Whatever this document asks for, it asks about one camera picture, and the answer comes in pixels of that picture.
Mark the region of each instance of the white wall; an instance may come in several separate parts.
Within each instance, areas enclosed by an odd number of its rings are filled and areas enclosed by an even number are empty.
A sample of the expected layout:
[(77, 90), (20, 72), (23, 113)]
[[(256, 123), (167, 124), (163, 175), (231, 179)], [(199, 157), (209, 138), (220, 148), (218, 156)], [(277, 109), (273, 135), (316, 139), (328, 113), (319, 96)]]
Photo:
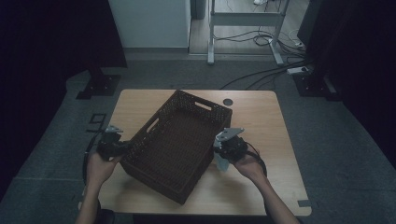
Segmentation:
[(187, 48), (190, 0), (109, 0), (124, 48)]

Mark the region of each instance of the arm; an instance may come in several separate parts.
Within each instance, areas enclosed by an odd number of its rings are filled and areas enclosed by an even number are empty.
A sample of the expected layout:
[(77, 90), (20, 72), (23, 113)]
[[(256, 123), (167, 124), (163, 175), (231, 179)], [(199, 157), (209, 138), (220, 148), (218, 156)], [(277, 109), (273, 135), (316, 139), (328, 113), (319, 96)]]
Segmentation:
[(262, 167), (257, 163), (256, 159), (246, 155), (240, 161), (234, 162), (233, 165), (241, 173), (241, 175), (250, 179), (253, 184), (259, 189), (262, 198), (265, 201), (268, 212), (277, 224), (280, 223), (299, 223), (294, 214), (283, 203), (283, 201), (276, 194), (272, 188), (268, 178), (264, 175)]
[(103, 161), (99, 154), (91, 155), (87, 165), (87, 185), (76, 224), (94, 223), (100, 188), (113, 174), (114, 168), (120, 160), (121, 157), (117, 157), (112, 161)]

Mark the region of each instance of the wicker basket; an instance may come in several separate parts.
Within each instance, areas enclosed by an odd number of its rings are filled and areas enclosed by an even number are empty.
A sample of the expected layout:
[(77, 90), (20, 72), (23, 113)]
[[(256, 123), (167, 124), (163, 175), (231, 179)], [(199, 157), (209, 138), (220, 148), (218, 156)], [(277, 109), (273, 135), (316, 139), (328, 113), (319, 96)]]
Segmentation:
[(213, 160), (216, 134), (230, 127), (232, 113), (175, 91), (132, 138), (120, 164), (127, 174), (183, 204)]

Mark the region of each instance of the round hole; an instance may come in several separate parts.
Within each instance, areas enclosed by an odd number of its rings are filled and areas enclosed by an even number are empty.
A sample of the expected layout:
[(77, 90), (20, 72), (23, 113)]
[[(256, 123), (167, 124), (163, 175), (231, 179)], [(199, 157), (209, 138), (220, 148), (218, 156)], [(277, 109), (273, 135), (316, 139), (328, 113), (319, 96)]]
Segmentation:
[(224, 103), (225, 105), (232, 105), (232, 104), (233, 104), (233, 100), (232, 100), (232, 99), (224, 99), (224, 100), (223, 100), (223, 103)]

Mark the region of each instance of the dark background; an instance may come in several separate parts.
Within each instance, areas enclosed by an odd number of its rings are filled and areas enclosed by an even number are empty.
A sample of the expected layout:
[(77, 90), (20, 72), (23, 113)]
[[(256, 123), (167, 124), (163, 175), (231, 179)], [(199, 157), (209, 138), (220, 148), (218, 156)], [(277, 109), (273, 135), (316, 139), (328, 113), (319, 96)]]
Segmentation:
[(298, 36), (340, 99), (396, 167), (396, 4), (311, 0)]
[(107, 0), (2, 1), (0, 30), (3, 195), (62, 103), (66, 80), (87, 62), (126, 62)]

